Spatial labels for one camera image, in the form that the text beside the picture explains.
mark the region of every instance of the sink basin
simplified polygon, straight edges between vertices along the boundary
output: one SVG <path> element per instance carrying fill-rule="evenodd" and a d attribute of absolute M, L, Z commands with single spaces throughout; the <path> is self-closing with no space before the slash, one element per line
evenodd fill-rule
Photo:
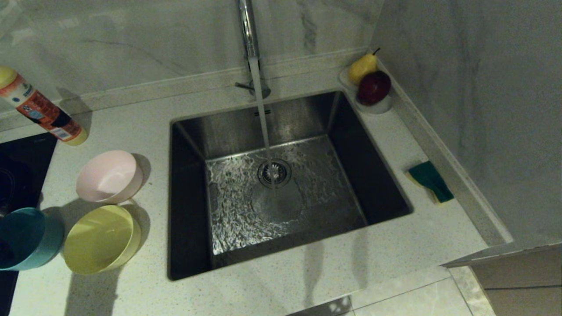
<path fill-rule="evenodd" d="M 346 96 L 330 92 L 171 126 L 169 278 L 411 213 Z"/>

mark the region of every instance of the faucet handle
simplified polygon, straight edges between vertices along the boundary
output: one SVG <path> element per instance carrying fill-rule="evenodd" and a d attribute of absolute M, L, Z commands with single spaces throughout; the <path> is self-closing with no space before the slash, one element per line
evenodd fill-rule
<path fill-rule="evenodd" d="M 261 82 L 261 97 L 265 99 L 266 97 L 269 97 L 269 95 L 271 94 L 271 89 L 265 83 L 265 80 L 261 79 L 260 82 Z M 253 87 L 253 80 L 250 81 L 248 84 L 236 82 L 236 83 L 234 83 L 234 86 L 236 86 L 238 88 L 248 90 L 250 92 L 250 94 L 253 95 L 253 96 L 256 95 L 256 91 Z"/>

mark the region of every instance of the sink drain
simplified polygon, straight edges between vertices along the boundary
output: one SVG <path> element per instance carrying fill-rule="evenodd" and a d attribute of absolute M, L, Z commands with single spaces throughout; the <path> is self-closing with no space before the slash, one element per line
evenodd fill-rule
<path fill-rule="evenodd" d="M 265 161 L 257 170 L 257 178 L 261 184 L 268 188 L 273 188 L 273 185 L 280 188 L 291 180 L 291 167 L 281 159 L 272 159 L 271 167 Z"/>

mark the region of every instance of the green sponge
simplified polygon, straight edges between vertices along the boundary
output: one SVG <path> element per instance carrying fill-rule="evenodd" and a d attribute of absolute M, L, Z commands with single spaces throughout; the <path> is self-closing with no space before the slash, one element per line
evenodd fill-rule
<path fill-rule="evenodd" d="M 453 193 L 449 191 L 447 184 L 435 169 L 435 166 L 431 161 L 426 161 L 408 170 L 415 182 L 418 182 L 422 186 L 430 189 L 432 193 L 437 198 L 439 203 L 452 200 L 454 198 Z"/>

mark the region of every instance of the white speckled countertop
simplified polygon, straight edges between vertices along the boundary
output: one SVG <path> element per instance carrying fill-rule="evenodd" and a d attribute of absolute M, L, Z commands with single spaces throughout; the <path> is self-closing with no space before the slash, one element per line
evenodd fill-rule
<path fill-rule="evenodd" d="M 268 81 L 268 102 L 342 89 L 340 69 Z M 167 278 L 170 122 L 251 105 L 238 88 L 220 88 L 77 115 L 90 137 L 58 144 L 43 186 L 41 208 L 72 223 L 95 208 L 74 191 L 80 168 L 93 156 L 122 149 L 146 157 L 147 183 L 130 206 L 144 229 L 142 248 L 121 270 L 74 276 L 62 256 L 21 272 L 11 315 L 287 315 L 369 284 L 436 266 L 487 248 L 464 209 L 436 206 L 404 170 L 427 159 L 391 110 L 362 119 L 414 212 L 326 240 L 180 281 Z M 30 125 L 0 133 L 0 141 L 41 133 Z"/>

